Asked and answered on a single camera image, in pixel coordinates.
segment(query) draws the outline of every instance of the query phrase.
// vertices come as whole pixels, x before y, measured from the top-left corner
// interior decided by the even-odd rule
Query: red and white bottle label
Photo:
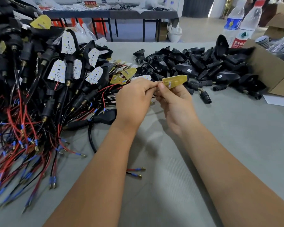
[[[238,35],[235,37],[232,48],[242,48],[248,38],[251,38],[255,30],[239,29]]]

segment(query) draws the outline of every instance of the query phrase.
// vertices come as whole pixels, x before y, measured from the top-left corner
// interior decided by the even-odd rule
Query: gray work surface
[[[107,46],[114,51],[113,59],[134,62],[132,53],[142,48],[148,56],[169,45],[182,51],[191,47],[209,48],[214,44],[109,42]],[[211,87],[206,87],[206,91],[213,101],[210,105],[205,105],[197,93],[193,95],[202,123],[284,199],[284,107],[266,104],[264,99],[251,99],[231,88],[213,92]],[[107,125],[95,125],[96,146],[101,144],[108,129]],[[48,190],[48,173],[37,199],[26,213],[21,215],[32,188],[0,209],[0,227],[41,227],[92,159],[87,128],[64,133],[64,136],[71,142],[70,149],[86,154],[87,158],[73,154],[62,158],[58,164],[58,187]],[[120,227],[222,226],[200,176],[177,137],[168,129],[158,103],[150,107],[138,130],[128,167],[146,167],[147,170],[141,173],[141,180],[126,176]],[[0,201],[6,196],[6,193],[2,195]]]
[[[118,20],[126,19],[170,19],[173,27],[179,22],[177,11],[144,11],[139,14],[133,10],[48,10],[43,11],[51,19],[57,18],[111,18]]]

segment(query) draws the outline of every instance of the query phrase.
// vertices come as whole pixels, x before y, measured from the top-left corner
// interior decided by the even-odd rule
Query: gray table
[[[212,43],[108,43],[113,59],[134,62],[132,53],[145,55],[171,45],[182,51]],[[193,102],[202,123],[259,179],[284,199],[284,107],[256,101],[228,88],[206,91],[212,104],[198,94]],[[98,124],[93,136],[99,146],[109,126]],[[0,227],[41,227],[58,206],[93,157],[87,129],[64,133],[71,148],[87,155],[69,155],[58,164],[58,187],[48,190],[43,180],[33,207],[21,215],[32,188],[0,210]],[[146,167],[142,180],[126,177],[120,227],[211,227],[222,226],[212,201],[189,156],[170,132],[158,103],[152,105],[131,147],[128,167]]]
[[[104,22],[108,23],[110,31],[110,40],[113,41],[113,36],[111,32],[110,19],[115,19],[116,33],[118,37],[118,27],[117,19],[126,20],[126,19],[143,19],[143,42],[145,41],[145,22],[156,22],[158,25],[158,32],[160,32],[160,24],[162,19],[170,19],[173,27],[176,27],[179,23],[179,17],[177,11],[144,11],[141,14],[137,11],[129,10],[86,10],[86,11],[71,11],[71,10],[49,10],[43,11],[43,14],[49,16],[50,19],[59,19],[63,25],[62,19],[66,23],[66,18],[91,18],[93,27],[95,27],[95,22],[102,22],[104,28]],[[95,30],[95,36],[98,39],[97,30]]]

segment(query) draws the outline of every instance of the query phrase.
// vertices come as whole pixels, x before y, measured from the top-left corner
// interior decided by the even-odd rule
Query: blue bottle label
[[[226,24],[224,26],[224,29],[227,30],[237,30],[240,27],[241,22],[243,19],[233,19],[233,18],[227,18]]]

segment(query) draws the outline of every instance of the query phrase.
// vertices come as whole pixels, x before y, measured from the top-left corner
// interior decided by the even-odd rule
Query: gray door
[[[183,17],[208,17],[214,0],[184,0]]]

